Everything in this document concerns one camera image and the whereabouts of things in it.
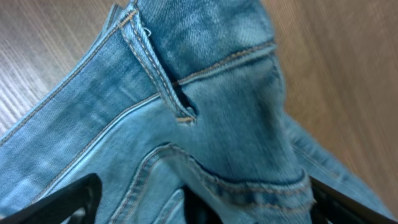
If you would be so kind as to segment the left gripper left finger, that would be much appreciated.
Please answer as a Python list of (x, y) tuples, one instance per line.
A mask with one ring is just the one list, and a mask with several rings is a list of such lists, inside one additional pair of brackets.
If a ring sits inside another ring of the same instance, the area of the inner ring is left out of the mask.
[(1, 224), (94, 224), (102, 196), (97, 174), (88, 174), (1, 220)]

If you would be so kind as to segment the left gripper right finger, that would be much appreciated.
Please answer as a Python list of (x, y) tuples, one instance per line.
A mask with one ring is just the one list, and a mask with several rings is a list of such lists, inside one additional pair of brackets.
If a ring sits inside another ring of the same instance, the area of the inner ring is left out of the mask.
[(313, 224), (397, 224), (313, 177), (310, 181), (315, 199), (310, 212)]

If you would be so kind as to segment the light blue denim jeans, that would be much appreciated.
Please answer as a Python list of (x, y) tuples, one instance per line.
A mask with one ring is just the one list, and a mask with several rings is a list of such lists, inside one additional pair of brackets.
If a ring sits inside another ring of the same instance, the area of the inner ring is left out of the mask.
[(114, 5), (1, 138), (1, 217), (89, 173), (96, 223), (310, 223), (311, 178), (391, 217), (285, 112), (275, 50), (259, 1)]

